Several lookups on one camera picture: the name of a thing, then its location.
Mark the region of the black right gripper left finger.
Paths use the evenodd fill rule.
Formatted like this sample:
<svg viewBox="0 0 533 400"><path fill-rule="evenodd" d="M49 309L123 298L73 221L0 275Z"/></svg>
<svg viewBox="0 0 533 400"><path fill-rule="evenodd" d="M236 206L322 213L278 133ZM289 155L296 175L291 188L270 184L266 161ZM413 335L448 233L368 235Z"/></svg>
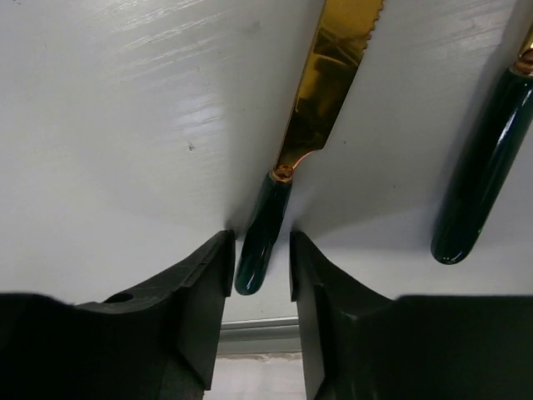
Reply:
<svg viewBox="0 0 533 400"><path fill-rule="evenodd" d="M235 235L104 302L1 296L4 399L200 399L212 385Z"/></svg>

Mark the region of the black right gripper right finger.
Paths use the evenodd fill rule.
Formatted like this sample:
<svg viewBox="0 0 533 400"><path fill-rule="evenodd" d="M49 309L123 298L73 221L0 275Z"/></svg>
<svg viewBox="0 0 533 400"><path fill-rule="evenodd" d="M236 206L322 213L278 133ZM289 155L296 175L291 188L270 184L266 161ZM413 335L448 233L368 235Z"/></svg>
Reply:
<svg viewBox="0 0 533 400"><path fill-rule="evenodd" d="M290 236L310 399L529 399L529 296L382 296Z"/></svg>

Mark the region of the gold fork green handle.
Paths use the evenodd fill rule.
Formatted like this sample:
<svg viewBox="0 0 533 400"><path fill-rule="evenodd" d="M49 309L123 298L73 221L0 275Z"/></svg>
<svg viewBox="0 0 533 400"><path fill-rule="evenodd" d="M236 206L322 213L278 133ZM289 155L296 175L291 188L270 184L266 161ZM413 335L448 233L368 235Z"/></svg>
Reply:
<svg viewBox="0 0 533 400"><path fill-rule="evenodd" d="M532 32L502 74L465 151L431 241L442 264L464 260L486 220L532 123Z"/></svg>

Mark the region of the gold knife green handle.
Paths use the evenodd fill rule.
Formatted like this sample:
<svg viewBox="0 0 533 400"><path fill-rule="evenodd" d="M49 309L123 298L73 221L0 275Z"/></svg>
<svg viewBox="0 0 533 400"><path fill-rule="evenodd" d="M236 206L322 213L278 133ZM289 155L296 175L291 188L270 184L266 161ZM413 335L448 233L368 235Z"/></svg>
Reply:
<svg viewBox="0 0 533 400"><path fill-rule="evenodd" d="M277 160L263 180L244 237L234 282L242 296L262 287L296 168L325 147L383 8L381 0L324 2Z"/></svg>

